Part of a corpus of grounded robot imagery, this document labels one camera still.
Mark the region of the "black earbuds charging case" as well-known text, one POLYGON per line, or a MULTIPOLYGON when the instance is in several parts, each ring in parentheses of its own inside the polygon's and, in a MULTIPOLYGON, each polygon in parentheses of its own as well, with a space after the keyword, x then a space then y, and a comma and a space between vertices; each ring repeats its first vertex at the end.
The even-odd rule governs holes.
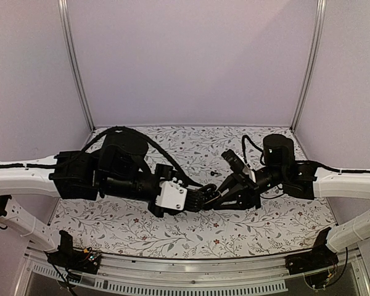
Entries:
POLYGON ((208 184, 199 189, 202 199, 209 201, 213 207, 215 202, 220 198, 220 193, 217 189, 215 184, 208 184))

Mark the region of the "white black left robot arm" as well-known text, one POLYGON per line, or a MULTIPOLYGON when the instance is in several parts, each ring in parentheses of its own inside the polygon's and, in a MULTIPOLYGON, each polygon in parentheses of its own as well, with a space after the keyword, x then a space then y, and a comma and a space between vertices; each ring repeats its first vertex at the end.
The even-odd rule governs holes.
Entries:
POLYGON ((203 186, 185 174, 169 155, 167 165, 151 170, 145 160, 149 148, 165 150, 150 137, 124 126, 96 136, 99 150, 86 144, 81 150, 18 163, 0 163, 0 228, 11 227, 40 250, 55 254, 65 267, 79 263, 73 239, 66 231, 53 231, 15 201, 16 195, 45 195, 60 199, 96 200, 106 195, 145 201, 161 217, 198 212, 213 186, 203 186))

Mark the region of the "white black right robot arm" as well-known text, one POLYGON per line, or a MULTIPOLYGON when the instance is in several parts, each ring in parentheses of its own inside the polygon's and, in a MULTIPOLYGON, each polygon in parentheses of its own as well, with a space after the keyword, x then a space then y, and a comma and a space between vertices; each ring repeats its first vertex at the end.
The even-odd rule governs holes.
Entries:
MULTIPOLYGON (((214 210, 260 208, 261 194, 280 185, 291 197, 342 197, 370 200, 370 170, 330 168, 311 160, 296 160, 294 142, 281 134, 263 138, 264 165, 250 169, 231 149, 222 157, 232 170, 218 188, 212 202, 214 210)), ((350 221, 319 232, 306 263, 319 269, 337 253, 359 241, 370 238, 370 209, 350 221)))

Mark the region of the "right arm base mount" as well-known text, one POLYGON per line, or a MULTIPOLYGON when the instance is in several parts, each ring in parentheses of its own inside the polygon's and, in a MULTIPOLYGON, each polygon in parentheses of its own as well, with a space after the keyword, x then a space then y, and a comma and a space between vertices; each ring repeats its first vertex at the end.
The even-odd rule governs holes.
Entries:
POLYGON ((339 262, 337 253, 331 251, 326 245, 330 230, 331 227, 328 227, 319 232, 311 250, 285 257, 285 266, 290 275, 327 268, 339 262))

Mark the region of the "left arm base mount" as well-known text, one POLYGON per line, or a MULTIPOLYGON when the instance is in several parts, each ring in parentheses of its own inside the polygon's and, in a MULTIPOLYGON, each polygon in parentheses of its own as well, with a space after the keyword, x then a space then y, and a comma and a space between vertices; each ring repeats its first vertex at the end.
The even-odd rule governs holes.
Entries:
POLYGON ((55 266, 63 267, 66 271, 97 274, 101 264, 101 251, 91 247, 75 249, 73 237, 64 230, 59 231, 60 244, 55 252, 47 253, 47 261, 55 266))

